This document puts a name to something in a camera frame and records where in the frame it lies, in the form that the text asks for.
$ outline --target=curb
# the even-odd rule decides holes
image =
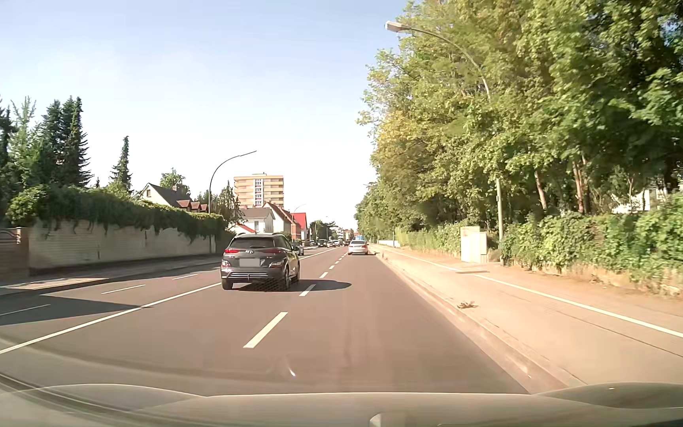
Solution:
[[[486,318],[456,308],[457,302],[454,299],[395,266],[386,259],[385,251],[377,250],[375,255],[379,256],[390,270],[403,278],[405,283],[437,308],[452,325],[478,345],[489,358],[529,393],[543,393],[586,385]]]
[[[159,269],[144,271],[144,272],[140,272],[140,273],[121,274],[120,276],[103,277],[101,279],[90,279],[90,280],[86,280],[84,282],[70,283],[68,285],[59,285],[59,286],[52,286],[52,287],[47,286],[47,287],[43,287],[40,289],[18,289],[18,288],[8,288],[5,286],[0,286],[0,296],[14,295],[17,293],[24,293],[24,292],[36,292],[36,293],[42,292],[42,291],[59,292],[59,291],[63,291],[63,290],[76,289],[76,288],[80,288],[80,287],[84,287],[84,286],[100,285],[102,283],[109,283],[111,281],[118,280],[118,279],[128,279],[130,277],[136,277],[136,276],[140,276],[142,274],[162,273],[163,271],[180,270],[181,268],[200,267],[202,265],[210,265],[210,264],[220,264],[220,260],[207,261],[207,262],[203,262],[201,264],[192,264],[192,265],[182,265],[182,266],[178,266],[178,267],[159,268]]]

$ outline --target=car hood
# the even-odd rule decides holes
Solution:
[[[539,394],[372,392],[203,397],[127,384],[75,384],[0,393],[0,425],[18,427],[555,427],[661,425],[677,419],[683,419],[683,385],[658,383],[597,384]]]

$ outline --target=asphalt road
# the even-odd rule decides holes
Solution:
[[[1,296],[0,379],[206,396],[525,393],[378,257],[319,248],[300,271],[289,292],[223,290],[217,268],[199,267]]]

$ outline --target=pavement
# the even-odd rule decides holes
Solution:
[[[210,265],[0,295],[0,383],[526,393],[381,257],[314,248],[300,263],[286,292],[223,290]]]
[[[371,246],[530,392],[683,384],[683,301],[497,263]]]

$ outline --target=solid white line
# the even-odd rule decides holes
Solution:
[[[30,308],[23,308],[22,310],[15,310],[14,312],[6,312],[6,313],[2,313],[0,316],[11,315],[13,313],[24,312],[26,310],[33,310],[34,308],[42,308],[42,307],[46,307],[46,306],[50,306],[50,304],[44,304],[43,306],[35,306],[35,307],[30,307]]]
[[[198,275],[198,274],[199,274],[199,273],[194,273],[194,274],[189,274],[189,275],[187,275],[187,276],[174,277],[173,280],[185,279],[185,278],[187,278],[187,277],[196,276],[196,275]]]
[[[271,329],[274,328],[275,325],[278,325],[281,319],[284,318],[284,316],[286,315],[288,315],[288,312],[280,312],[277,316],[273,318],[273,320],[270,321],[268,325],[265,325],[265,327],[260,332],[258,332],[257,335],[254,336],[254,338],[249,340],[249,342],[244,345],[244,348],[253,349],[254,346],[259,344],[262,338],[265,338],[265,335],[268,335]]]
[[[309,258],[309,257],[314,257],[315,255],[325,254],[326,252],[333,251],[334,249],[336,249],[336,248],[326,249],[323,252],[318,252],[317,254],[307,255],[307,256],[301,257],[300,259],[305,259],[305,258]]]
[[[435,265],[436,267],[442,267],[442,268],[446,268],[448,270],[453,270],[453,271],[460,271],[456,268],[447,267],[445,265],[437,264],[437,263],[431,262],[431,261],[426,261],[426,260],[423,260],[423,259],[420,259],[417,257],[411,257],[410,255],[405,255],[405,254],[398,254],[398,255],[402,255],[404,257],[413,258],[415,260],[427,262],[429,264]],[[651,323],[647,323],[645,321],[641,321],[641,320],[635,319],[633,317],[623,316],[623,315],[620,315],[618,313],[609,312],[607,310],[603,310],[602,308],[587,306],[586,304],[581,304],[580,302],[571,301],[570,299],[565,299],[565,298],[561,298],[559,296],[550,295],[548,293],[540,292],[538,290],[525,288],[524,286],[518,286],[518,285],[514,285],[512,283],[503,282],[502,280],[493,279],[492,277],[483,276],[481,274],[473,274],[473,276],[474,277],[481,277],[482,279],[485,279],[485,280],[491,280],[492,282],[500,283],[500,284],[506,285],[506,286],[511,286],[511,287],[516,288],[516,289],[521,289],[521,290],[524,290],[524,291],[527,291],[530,293],[535,293],[536,295],[545,296],[547,298],[555,299],[555,301],[565,302],[566,304],[571,304],[572,306],[577,306],[579,308],[584,308],[586,310],[590,310],[590,311],[595,312],[595,313],[600,313],[601,315],[615,317],[617,319],[621,319],[622,321],[631,322],[635,325],[649,327],[650,329],[653,329],[655,331],[664,332],[668,335],[673,335],[673,336],[678,336],[679,338],[683,338],[682,332],[674,331],[672,329],[668,329],[666,327],[662,327],[662,326],[658,326],[658,325],[653,325]]]
[[[312,285],[309,285],[308,288],[304,290],[304,292],[299,294],[299,296],[306,296],[309,291],[313,290],[314,287],[315,287],[315,283],[313,283]]]
[[[128,310],[125,310],[125,311],[119,312],[119,313],[115,313],[114,315],[100,317],[98,319],[88,321],[86,323],[82,323],[82,324],[77,325],[77,326],[69,327],[68,329],[63,329],[62,331],[57,331],[57,332],[54,332],[54,333],[49,334],[49,335],[40,336],[38,338],[34,338],[33,340],[26,341],[26,342],[20,343],[20,344],[15,344],[15,345],[7,347],[5,349],[1,349],[0,354],[9,353],[12,350],[17,350],[17,349],[20,349],[20,348],[23,348],[25,346],[29,346],[29,345],[35,344],[35,343],[40,343],[43,340],[48,340],[49,338],[53,338],[55,336],[60,336],[62,334],[67,334],[68,332],[77,331],[78,329],[81,329],[82,327],[86,327],[86,326],[94,325],[96,323],[100,323],[100,321],[105,321],[105,320],[109,320],[109,319],[114,318],[114,317],[127,315],[128,313],[133,313],[133,312],[136,312],[136,311],[141,310],[143,308],[152,307],[152,306],[155,306],[157,304],[162,304],[163,302],[170,301],[171,299],[180,298],[181,296],[186,296],[186,295],[192,294],[194,292],[199,292],[201,290],[209,289],[211,287],[218,286],[218,285],[220,285],[220,282],[215,283],[213,285],[203,286],[199,289],[190,290],[188,292],[179,293],[178,295],[168,296],[165,299],[160,299],[159,301],[150,302],[149,304],[144,304],[143,306],[129,308]]]
[[[120,292],[121,290],[126,290],[126,289],[140,288],[141,286],[147,286],[147,285],[128,286],[127,288],[123,288],[123,289],[109,290],[107,292],[103,292],[102,295],[104,295],[106,293]]]

